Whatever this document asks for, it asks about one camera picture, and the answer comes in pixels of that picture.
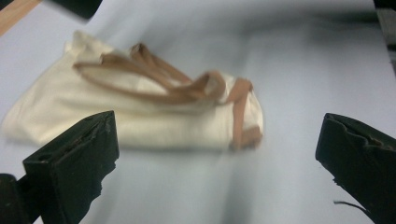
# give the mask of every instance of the canvas tote bag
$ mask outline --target canvas tote bag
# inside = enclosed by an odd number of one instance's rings
[[[107,110],[115,111],[120,145],[130,148],[243,149],[262,139],[248,80],[219,71],[191,80],[142,44],[120,51],[83,32],[8,111],[2,130],[43,146]]]

